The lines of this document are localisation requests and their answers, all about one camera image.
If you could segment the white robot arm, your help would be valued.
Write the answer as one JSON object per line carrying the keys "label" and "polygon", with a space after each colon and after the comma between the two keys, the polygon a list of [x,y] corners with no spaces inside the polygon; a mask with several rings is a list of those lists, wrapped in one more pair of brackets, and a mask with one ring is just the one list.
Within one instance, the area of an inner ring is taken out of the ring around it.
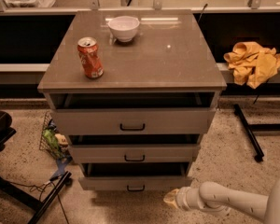
{"label": "white robot arm", "polygon": [[280,178],[269,196],[228,189],[215,182],[203,182],[195,189],[174,189],[163,200],[169,206],[183,211],[197,209],[224,217],[234,209],[263,224],[280,224]]}

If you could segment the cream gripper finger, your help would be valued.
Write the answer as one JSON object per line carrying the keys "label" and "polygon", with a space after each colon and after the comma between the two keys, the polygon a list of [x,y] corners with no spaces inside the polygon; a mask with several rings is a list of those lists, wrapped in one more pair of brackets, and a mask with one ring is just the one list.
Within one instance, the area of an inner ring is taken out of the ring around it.
{"label": "cream gripper finger", "polygon": [[178,205],[176,203],[176,195],[179,192],[179,189],[173,189],[170,192],[168,192],[164,198],[163,201],[168,204],[170,207],[177,209]]}

